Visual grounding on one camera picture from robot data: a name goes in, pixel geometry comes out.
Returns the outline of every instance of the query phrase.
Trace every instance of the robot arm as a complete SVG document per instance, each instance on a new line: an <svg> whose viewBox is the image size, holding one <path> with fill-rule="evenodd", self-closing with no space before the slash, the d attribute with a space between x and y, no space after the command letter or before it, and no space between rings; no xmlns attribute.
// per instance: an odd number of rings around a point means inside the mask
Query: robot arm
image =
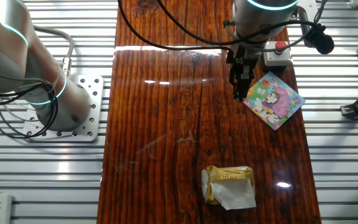
<svg viewBox="0 0 358 224"><path fill-rule="evenodd" d="M36 80L54 86L59 111L51 130L69 131L87 118L91 108L88 92L65 75L37 37L24 3L0 0L0 93L29 89L39 82ZM51 113L47 91L39 88L23 99L37 110L37 116L45 125Z"/></svg>
<svg viewBox="0 0 358 224"><path fill-rule="evenodd" d="M315 19L317 13L314 0L235 0L232 7L232 23L236 28L235 33L231 35L234 39L247 37L264 28L296 19L296 16L301 21L317 23L319 19L318 16ZM328 54L333 50L332 38L323 33L325 27L319 26L320 30L311 29L309 25L304 24L301 27L303 35L306 36L305 45L307 47L316 47L322 54ZM254 68L262 52L265 56L262 57L265 60L264 65L269 63L274 67L278 65L275 62L269 62L266 58L276 58L276 62L283 62L284 68L289 64L289 49L275 52L275 49L279 48L277 46L283 43L276 46L273 46L276 44L275 42L267 45L269 39L282 29L283 26L270 29L268 32L231 46L232 54L227 56L227 63L231 64L230 82L234 87L233 96L237 101L244 101L247 97L248 89L254 78Z"/></svg>

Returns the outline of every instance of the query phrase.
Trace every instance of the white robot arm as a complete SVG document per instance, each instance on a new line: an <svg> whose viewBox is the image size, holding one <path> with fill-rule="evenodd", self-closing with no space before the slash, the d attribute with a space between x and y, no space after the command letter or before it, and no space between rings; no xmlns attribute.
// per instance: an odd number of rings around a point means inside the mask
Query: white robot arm
<svg viewBox="0 0 358 224"><path fill-rule="evenodd" d="M88 92L66 75L37 37L24 3L0 0L0 93L29 89L38 80L53 83L59 109L49 129L69 131L87 118L91 100ZM47 91L38 88L23 98L46 125L51 113Z"/></svg>

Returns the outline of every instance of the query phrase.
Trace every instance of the red button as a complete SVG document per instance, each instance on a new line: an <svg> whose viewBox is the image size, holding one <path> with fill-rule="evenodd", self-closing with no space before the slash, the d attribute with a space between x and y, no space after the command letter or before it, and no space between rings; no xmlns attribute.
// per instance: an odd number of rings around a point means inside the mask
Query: red button
<svg viewBox="0 0 358 224"><path fill-rule="evenodd" d="M276 49L282 48L282 47L286 47L287 43L285 41L277 41L276 43Z"/></svg>

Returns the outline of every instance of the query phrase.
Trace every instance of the glossy tabletop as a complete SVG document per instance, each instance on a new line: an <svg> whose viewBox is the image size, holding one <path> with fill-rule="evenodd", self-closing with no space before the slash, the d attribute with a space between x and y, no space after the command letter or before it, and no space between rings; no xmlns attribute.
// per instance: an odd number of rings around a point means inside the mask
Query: glossy tabletop
<svg viewBox="0 0 358 224"><path fill-rule="evenodd" d="M231 1L163 2L192 32L229 40L221 24ZM152 42L204 45L156 1L126 0L124 10ZM254 83L263 75L259 64ZM292 65L281 78L297 90ZM99 224L321 223L301 111L274 131L233 100L225 51L145 46L119 17L110 100ZM257 207L205 204L201 171L210 165L251 167Z"/></svg>

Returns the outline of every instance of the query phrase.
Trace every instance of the gold wrapper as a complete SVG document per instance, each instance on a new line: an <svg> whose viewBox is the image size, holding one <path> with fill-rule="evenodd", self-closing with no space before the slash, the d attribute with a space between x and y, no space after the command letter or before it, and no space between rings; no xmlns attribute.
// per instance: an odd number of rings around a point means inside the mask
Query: gold wrapper
<svg viewBox="0 0 358 224"><path fill-rule="evenodd" d="M217 168L215 166L209 166L204 169L209 176L208 179L208 188L206 189L206 194L208 196L205 198L206 203L212 205L220 205L216 200L211 191L211 182L216 181L227 181L229 179L249 179L251 186L255 189L255 180L254 173L250 167L229 167L229 168Z"/></svg>

